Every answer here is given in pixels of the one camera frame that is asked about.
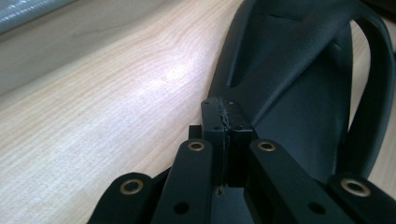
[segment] wooden table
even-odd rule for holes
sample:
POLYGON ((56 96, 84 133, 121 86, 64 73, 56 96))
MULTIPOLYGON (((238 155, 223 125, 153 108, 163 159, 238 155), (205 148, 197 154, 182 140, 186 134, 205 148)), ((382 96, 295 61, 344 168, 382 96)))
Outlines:
MULTIPOLYGON (((86 222, 118 176, 169 167, 240 3, 77 1, 0 35, 0 223, 86 222)), ((352 111, 369 60, 353 27, 352 111)), ((370 176, 393 197, 395 133, 392 113, 370 176)))

